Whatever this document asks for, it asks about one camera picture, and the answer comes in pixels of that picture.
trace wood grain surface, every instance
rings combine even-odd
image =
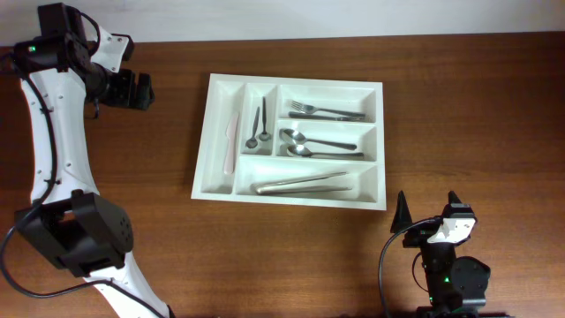
[[[377,262],[396,195],[415,220],[449,190],[478,225],[457,248],[492,268],[486,312],[565,316],[565,34],[144,43],[123,64],[152,75],[148,112],[86,120],[101,195],[132,219],[134,253],[178,317],[378,316]],[[191,200],[209,73],[384,82],[388,211]],[[31,128],[13,77],[0,78],[0,229],[29,205]],[[87,105],[92,112],[92,105]],[[428,304],[416,250],[389,249],[397,312]],[[6,255],[24,286],[79,283],[20,236]],[[424,279],[418,271],[418,278]],[[0,280],[2,317],[113,317],[94,289],[26,298]]]

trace white tray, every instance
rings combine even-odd
[[[245,147],[252,135],[255,111],[267,98],[267,131],[273,138]],[[335,110],[364,112],[365,122],[340,122],[289,118],[292,100]],[[382,118],[382,83],[319,79],[284,79],[211,74],[206,115],[200,138],[192,198],[219,201],[278,203],[338,208],[385,210],[385,148]],[[223,172],[228,150],[226,128],[239,112],[236,168]],[[315,115],[339,116],[326,112]],[[279,138],[282,128],[299,130],[309,139],[355,143],[365,153],[363,161],[289,157]],[[262,107],[257,134],[262,132]],[[312,151],[348,152],[340,148],[305,144]],[[252,184],[302,178],[329,172],[347,175],[304,186],[350,186],[350,191],[258,195]]]

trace utensil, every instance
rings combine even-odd
[[[313,176],[313,177],[293,178],[284,181],[256,184],[256,185],[251,185],[251,188],[258,195],[347,191],[347,190],[351,190],[352,188],[348,186],[333,186],[333,185],[313,185],[313,186],[303,186],[296,188],[286,188],[286,189],[283,188],[283,186],[287,186],[287,185],[293,185],[293,184],[303,183],[308,181],[323,180],[327,178],[343,176],[346,174],[347,172],[332,172],[332,173],[326,173],[323,175]]]
[[[365,154],[363,153],[352,153],[352,154],[333,154],[333,153],[313,153],[312,151],[310,151],[308,148],[302,146],[302,145],[292,145],[289,146],[286,149],[287,154],[289,154],[290,156],[295,156],[295,157],[304,157],[304,158],[310,158],[310,157],[329,157],[329,158],[338,158],[338,159],[343,159],[343,158],[347,158],[347,157],[351,157],[351,158],[359,158],[359,157],[364,157]]]
[[[364,117],[329,117],[329,116],[319,116],[319,115],[308,115],[296,111],[289,111],[289,117],[298,118],[298,119],[321,119],[321,120],[354,121],[354,122],[365,120]]]
[[[223,161],[223,173],[232,174],[233,170],[236,168],[236,133],[237,133],[237,121],[239,120],[239,112],[235,112],[231,115],[230,123],[226,129],[226,136],[228,137],[228,152],[226,153],[226,158]]]
[[[314,139],[307,139],[304,134],[296,131],[294,129],[281,129],[280,135],[284,142],[290,145],[304,145],[306,142],[317,142],[323,145],[328,145],[332,147],[338,147],[348,150],[355,150],[357,149],[357,145],[342,143],[342,142],[333,142],[333,141],[324,141],[324,140],[314,140]]]
[[[261,141],[271,139],[271,134],[267,132],[267,101],[265,101],[265,96],[263,96],[263,132],[257,138]]]
[[[349,117],[364,117],[365,116],[364,113],[360,113],[360,112],[343,111],[343,110],[329,110],[329,109],[324,109],[324,108],[304,104],[304,103],[297,102],[297,101],[292,101],[292,104],[290,106],[292,106],[293,109],[298,110],[298,111],[303,112],[303,113],[308,114],[308,115],[312,115],[316,111],[326,111],[326,112],[331,112],[331,113],[334,113],[334,114],[344,115],[344,116],[349,116]]]
[[[250,139],[248,139],[245,142],[245,146],[253,149],[255,147],[257,147],[257,140],[255,139],[255,133],[257,133],[257,124],[259,123],[259,107],[257,108],[257,111],[255,112],[255,121],[253,121],[253,135],[251,136]]]

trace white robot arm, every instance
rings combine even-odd
[[[129,218],[99,196],[84,132],[85,101],[145,110],[154,100],[150,78],[141,74],[136,91],[135,75],[120,70],[122,60],[133,50],[129,36],[110,34],[64,4],[40,6],[38,13],[42,36],[18,43],[12,55],[32,121],[31,201],[37,203],[16,213],[15,228],[57,268],[69,269],[92,283],[118,316],[174,317],[133,258]],[[87,46],[81,16],[97,29],[94,49]],[[70,213],[74,214],[71,221],[65,217]]]

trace white wall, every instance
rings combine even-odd
[[[0,0],[0,44],[39,35],[37,4]],[[136,42],[565,30],[565,0],[66,0]]]

